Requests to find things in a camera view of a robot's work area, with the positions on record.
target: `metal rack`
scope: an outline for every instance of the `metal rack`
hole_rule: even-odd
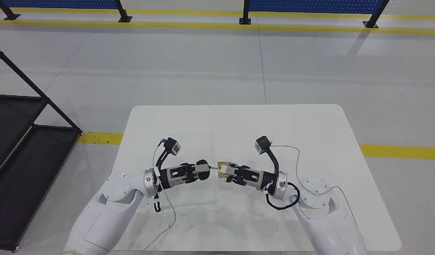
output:
[[[17,252],[83,131],[1,51],[0,59],[39,95],[0,95],[0,249]],[[71,126],[35,124],[47,105]]]

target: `black metal frame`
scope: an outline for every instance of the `black metal frame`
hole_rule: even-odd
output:
[[[68,122],[80,135],[83,135],[84,132],[80,129],[78,125],[76,125],[64,112],[62,112],[59,107],[53,103],[53,101],[41,90],[36,86],[35,83],[32,82],[30,78],[27,77],[25,73],[23,73],[20,68],[18,68],[2,51],[0,51],[0,59],[2,59],[7,66],[9,66],[14,72],[20,76],[39,96],[47,102],[48,105],[50,105],[62,118]]]
[[[122,7],[121,0],[115,0],[115,3],[121,14],[121,19],[118,22],[130,22],[133,17],[127,15],[127,11]]]
[[[6,14],[5,20],[15,20],[17,19],[21,14],[15,14],[11,11],[10,7],[7,7],[1,0],[0,0],[0,8],[3,10],[3,12]]]
[[[377,26],[376,22],[379,19],[379,17],[381,16],[381,14],[382,14],[383,10],[385,9],[385,7],[387,6],[388,2],[389,2],[389,0],[383,0],[381,6],[376,11],[376,13],[374,13],[370,17],[370,20],[363,22],[364,26],[366,26],[369,29],[378,29],[379,27]]]
[[[245,0],[243,4],[243,17],[239,19],[239,24],[251,24],[251,18],[249,18],[249,7],[251,0]]]

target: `yellow stripe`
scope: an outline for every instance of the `yellow stripe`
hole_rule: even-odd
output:
[[[78,143],[97,143],[120,145],[122,133],[87,132],[80,136]],[[419,158],[435,160],[435,148],[417,146],[360,145],[362,154],[366,157],[382,158]]]
[[[76,13],[76,14],[119,14],[118,10],[96,9],[56,9],[37,7],[11,7],[14,12],[47,12],[47,13]],[[129,14],[144,15],[201,15],[201,16],[242,16],[242,11],[204,11],[204,10],[127,10]],[[305,12],[250,12],[250,16],[263,17],[292,17],[292,18],[351,18],[367,19],[370,14],[330,14],[330,13],[305,13]],[[381,15],[381,19],[391,20],[435,20],[435,16],[418,15]]]
[[[15,20],[0,21],[0,25],[25,25],[49,27],[165,27],[178,29],[243,29],[243,30],[274,30],[274,31],[314,31],[314,32],[350,32],[350,33],[384,33],[384,34],[414,34],[435,35],[435,29],[366,29],[359,27],[325,27],[284,24],[225,24],[225,23],[193,23],[193,22],[99,22],[99,21],[51,21],[51,20]]]
[[[435,148],[417,146],[360,145],[366,157],[435,159]]]
[[[120,145],[122,141],[122,133],[97,133],[87,132],[80,136],[78,143],[98,143]]]

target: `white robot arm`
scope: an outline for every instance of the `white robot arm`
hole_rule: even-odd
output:
[[[75,221],[64,255],[107,255],[121,239],[144,196],[156,198],[162,189],[209,177],[210,166],[205,160],[195,165],[184,163],[161,169],[165,158],[180,150],[174,139],[164,139],[161,143],[165,151],[155,169],[132,176],[115,174],[106,179]],[[154,209],[159,212],[160,203],[155,203]]]
[[[256,142],[260,154],[267,153],[271,158],[275,173],[238,166],[235,163],[218,163],[218,176],[227,182],[248,185],[257,190],[267,191],[268,204],[278,210],[293,207],[302,227],[309,236],[319,255],[367,255],[364,238],[346,208],[338,202],[337,196],[323,180],[305,180],[296,185],[288,182],[286,173],[279,172],[277,159],[270,150],[271,142],[261,137]],[[275,199],[289,201],[285,207],[277,207],[269,201]],[[326,215],[318,218],[307,217],[304,209],[329,207]]]

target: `gray floor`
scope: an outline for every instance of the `gray floor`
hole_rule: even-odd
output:
[[[136,105],[337,103],[360,143],[435,146],[435,37],[0,30],[1,50],[85,131],[123,132]],[[0,79],[1,94],[31,95],[5,65],[0,65]],[[39,121],[64,124],[53,111]],[[60,253],[73,221],[109,175],[117,151],[118,146],[75,147],[20,254]],[[395,254],[435,253],[435,161],[367,162],[402,240]]]

